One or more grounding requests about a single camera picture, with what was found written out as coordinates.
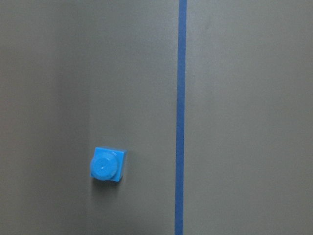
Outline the small blue block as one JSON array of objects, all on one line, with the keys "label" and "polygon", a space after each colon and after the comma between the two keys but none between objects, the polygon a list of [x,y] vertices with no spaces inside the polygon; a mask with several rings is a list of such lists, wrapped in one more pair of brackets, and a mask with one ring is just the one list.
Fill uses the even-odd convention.
[{"label": "small blue block", "polygon": [[90,162],[90,176],[99,181],[120,182],[128,151],[125,149],[96,147]]}]

